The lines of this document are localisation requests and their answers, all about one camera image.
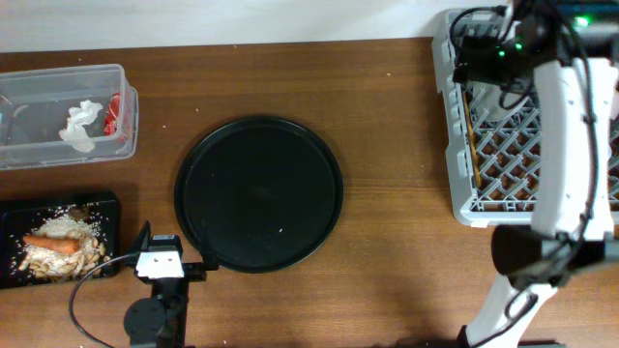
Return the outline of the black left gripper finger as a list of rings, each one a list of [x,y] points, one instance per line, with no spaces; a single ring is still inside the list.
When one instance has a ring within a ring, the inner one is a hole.
[[[151,238],[151,224],[146,220],[142,225],[137,237],[128,249],[129,258],[126,260],[127,266],[135,266],[137,264],[141,252],[146,252],[149,247]]]
[[[217,271],[219,269],[217,255],[213,252],[207,237],[202,237],[200,239],[199,253],[206,271]]]

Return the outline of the wooden chopstick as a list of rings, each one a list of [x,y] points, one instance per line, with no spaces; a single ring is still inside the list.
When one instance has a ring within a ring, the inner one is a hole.
[[[463,107],[464,107],[464,112],[465,112],[465,117],[466,117],[467,136],[468,136],[468,142],[469,142],[469,147],[471,151],[471,161],[473,164],[472,166],[473,166],[474,182],[475,182],[476,188],[480,189],[482,186],[482,177],[481,177],[479,167],[478,167],[478,155],[477,155],[477,151],[475,147],[475,134],[473,132],[472,118],[471,118],[467,95],[465,92],[462,93],[462,100],[463,100]]]

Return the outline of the light grey plate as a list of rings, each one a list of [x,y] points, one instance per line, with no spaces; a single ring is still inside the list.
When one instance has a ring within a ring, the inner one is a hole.
[[[470,108],[487,122],[498,122],[512,117],[530,100],[521,94],[502,92],[499,86],[471,82],[473,102]]]

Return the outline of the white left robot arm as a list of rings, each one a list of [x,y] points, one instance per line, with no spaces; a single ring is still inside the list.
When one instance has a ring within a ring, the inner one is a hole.
[[[189,288],[219,268],[209,251],[200,262],[182,261],[183,247],[177,235],[151,234],[146,221],[130,248],[126,266],[151,286],[151,294],[134,302],[124,317],[124,329],[132,347],[183,347],[187,326]]]

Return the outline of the red strawberry snack wrapper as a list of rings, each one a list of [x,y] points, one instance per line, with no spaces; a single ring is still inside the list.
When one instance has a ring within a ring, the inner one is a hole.
[[[120,114],[121,97],[119,93],[114,94],[106,108],[103,120],[103,134],[110,136],[117,131],[118,119]]]

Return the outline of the white tissue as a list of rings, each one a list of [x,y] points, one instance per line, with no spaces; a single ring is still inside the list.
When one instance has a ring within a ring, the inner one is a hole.
[[[81,101],[79,106],[69,108],[69,118],[66,126],[58,131],[60,138],[81,153],[89,153],[95,149],[95,143],[88,135],[85,127],[91,125],[97,118],[103,106],[98,102]]]

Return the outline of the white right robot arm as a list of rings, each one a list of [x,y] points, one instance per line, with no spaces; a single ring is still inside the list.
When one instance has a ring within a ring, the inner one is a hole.
[[[618,82],[614,1],[515,1],[507,25],[471,38],[450,30],[458,84],[483,82],[541,112],[538,198],[527,225],[497,226],[497,272],[459,347],[515,347],[543,304],[578,274],[615,264],[608,193],[610,124]]]

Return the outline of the orange carrot piece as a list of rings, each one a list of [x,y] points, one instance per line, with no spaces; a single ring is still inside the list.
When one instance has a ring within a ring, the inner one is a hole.
[[[80,250],[80,242],[76,239],[26,235],[23,237],[23,241],[28,245],[43,247],[63,254],[74,254]]]

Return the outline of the brown food scrap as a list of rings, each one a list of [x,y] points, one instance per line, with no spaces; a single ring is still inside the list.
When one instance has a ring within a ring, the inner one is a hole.
[[[90,219],[90,208],[88,206],[71,207],[68,215],[75,221],[87,221]]]

